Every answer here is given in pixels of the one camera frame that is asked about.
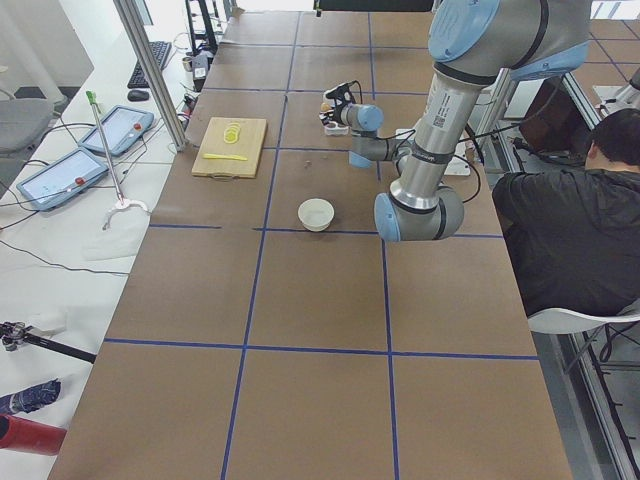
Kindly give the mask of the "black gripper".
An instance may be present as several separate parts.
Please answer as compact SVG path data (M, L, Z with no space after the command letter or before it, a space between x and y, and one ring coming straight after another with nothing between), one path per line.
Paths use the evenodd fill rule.
M350 104L350 94L348 92L338 92L332 95L332 115L340 116L341 112Z

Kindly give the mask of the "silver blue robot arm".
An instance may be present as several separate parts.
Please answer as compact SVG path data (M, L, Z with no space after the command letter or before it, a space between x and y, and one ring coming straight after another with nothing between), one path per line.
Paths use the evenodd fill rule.
M459 195L442 182L481 90L507 69L515 82L568 73L587 57L588 1L445 1L436 10L428 50L434 78L412 143L376 152L382 111L359 104L348 84L325 91L323 122L348 126L353 158L397 159L400 176L377 195L375 225L387 242L439 240L464 219Z

